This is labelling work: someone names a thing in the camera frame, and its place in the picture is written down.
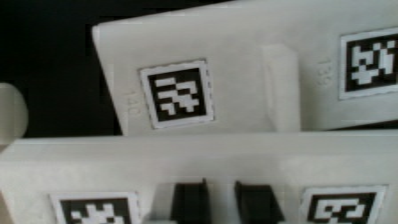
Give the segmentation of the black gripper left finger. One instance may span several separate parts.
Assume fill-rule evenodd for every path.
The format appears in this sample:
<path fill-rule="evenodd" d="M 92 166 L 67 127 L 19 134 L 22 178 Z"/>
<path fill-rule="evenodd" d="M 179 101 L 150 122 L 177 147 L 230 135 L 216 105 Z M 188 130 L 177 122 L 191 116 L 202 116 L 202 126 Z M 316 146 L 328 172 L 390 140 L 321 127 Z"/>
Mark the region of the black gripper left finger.
<path fill-rule="evenodd" d="M 209 191 L 206 181 L 175 184 L 170 220 L 177 224 L 211 224 Z"/>

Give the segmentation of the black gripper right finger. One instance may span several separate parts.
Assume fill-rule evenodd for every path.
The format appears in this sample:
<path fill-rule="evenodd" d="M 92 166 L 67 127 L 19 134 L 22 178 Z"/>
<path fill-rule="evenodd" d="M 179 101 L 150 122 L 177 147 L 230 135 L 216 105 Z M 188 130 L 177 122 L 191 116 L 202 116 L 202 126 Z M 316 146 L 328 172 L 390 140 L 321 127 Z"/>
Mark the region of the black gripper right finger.
<path fill-rule="evenodd" d="M 284 214 L 271 187 L 236 182 L 234 196 L 241 224 L 278 224 Z"/>

